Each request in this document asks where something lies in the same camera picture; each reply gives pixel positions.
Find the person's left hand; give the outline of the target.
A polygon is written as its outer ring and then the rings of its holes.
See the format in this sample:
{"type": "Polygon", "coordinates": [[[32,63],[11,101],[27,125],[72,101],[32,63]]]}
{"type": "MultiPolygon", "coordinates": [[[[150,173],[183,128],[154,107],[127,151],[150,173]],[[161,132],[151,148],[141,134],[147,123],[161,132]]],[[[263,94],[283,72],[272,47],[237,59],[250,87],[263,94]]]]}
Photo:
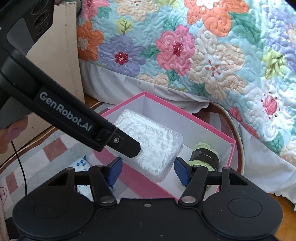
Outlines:
{"type": "Polygon", "coordinates": [[[8,150],[8,144],[17,138],[28,125],[28,117],[12,123],[8,128],[0,130],[0,154],[8,150]]]}

